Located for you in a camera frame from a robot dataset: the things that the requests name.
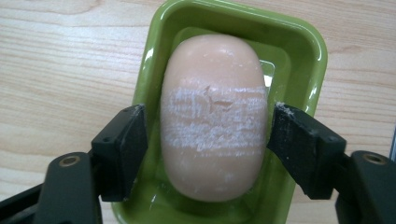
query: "wooden table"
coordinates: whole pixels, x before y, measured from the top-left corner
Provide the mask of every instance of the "wooden table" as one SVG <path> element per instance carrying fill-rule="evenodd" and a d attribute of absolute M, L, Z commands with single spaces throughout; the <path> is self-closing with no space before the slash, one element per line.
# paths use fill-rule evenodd
<path fill-rule="evenodd" d="M 162 2 L 0 0 L 0 200 L 41 183 L 54 158 L 88 151 L 131 104 L 149 22 Z M 396 2 L 244 4 L 301 18 L 321 32 L 329 63 L 316 118 L 345 137 L 348 153 L 388 156 L 396 121 Z M 288 223 L 336 223 L 333 205 L 309 201 L 297 187 Z M 115 223 L 108 204 L 103 210 L 105 223 Z"/>

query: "beige soap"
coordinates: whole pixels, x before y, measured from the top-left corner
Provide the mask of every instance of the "beige soap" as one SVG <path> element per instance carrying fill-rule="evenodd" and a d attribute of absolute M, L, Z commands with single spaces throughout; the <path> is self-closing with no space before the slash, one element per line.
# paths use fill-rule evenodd
<path fill-rule="evenodd" d="M 161 144 L 172 185 L 223 202 L 254 184 L 265 149 L 267 97 L 260 61 L 243 40 L 199 35 L 182 42 L 165 72 Z"/>

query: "light wood surface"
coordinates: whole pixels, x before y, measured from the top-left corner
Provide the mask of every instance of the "light wood surface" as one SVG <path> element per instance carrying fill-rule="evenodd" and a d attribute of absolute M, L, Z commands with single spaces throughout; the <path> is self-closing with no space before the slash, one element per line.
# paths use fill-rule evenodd
<path fill-rule="evenodd" d="M 132 102 L 149 22 L 163 1 L 0 0 L 0 201 L 43 181 Z M 396 121 L 394 0 L 239 1 L 301 18 L 329 62 L 316 118 L 347 152 L 388 156 Z M 116 223 L 103 204 L 105 223 Z M 337 223 L 334 201 L 296 188 L 288 223 Z"/>

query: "scratched soap surface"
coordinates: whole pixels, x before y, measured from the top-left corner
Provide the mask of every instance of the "scratched soap surface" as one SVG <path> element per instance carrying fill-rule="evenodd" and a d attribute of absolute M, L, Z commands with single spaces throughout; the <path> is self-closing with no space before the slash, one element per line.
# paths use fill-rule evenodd
<path fill-rule="evenodd" d="M 161 98 L 161 144 L 172 185 L 204 202 L 254 184 L 265 149 L 267 97 L 260 61 L 243 40 L 199 35 L 172 54 Z"/>

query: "green tray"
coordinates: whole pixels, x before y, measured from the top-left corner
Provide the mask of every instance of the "green tray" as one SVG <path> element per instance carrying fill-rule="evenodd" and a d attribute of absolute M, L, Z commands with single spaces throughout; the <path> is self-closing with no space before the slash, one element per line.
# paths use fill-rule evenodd
<path fill-rule="evenodd" d="M 159 112 L 168 59 L 183 40 L 215 33 L 237 36 L 255 49 L 269 92 L 269 120 L 275 102 L 314 115 L 327 50 L 313 26 L 274 12 L 219 0 L 164 3 L 149 27 L 133 100 L 134 105 L 146 105 L 149 148 L 129 201 L 113 203 L 120 223 L 286 222 L 295 183 L 268 149 L 253 188 L 226 203 L 202 203 L 184 197 L 172 187 L 164 172 Z"/>

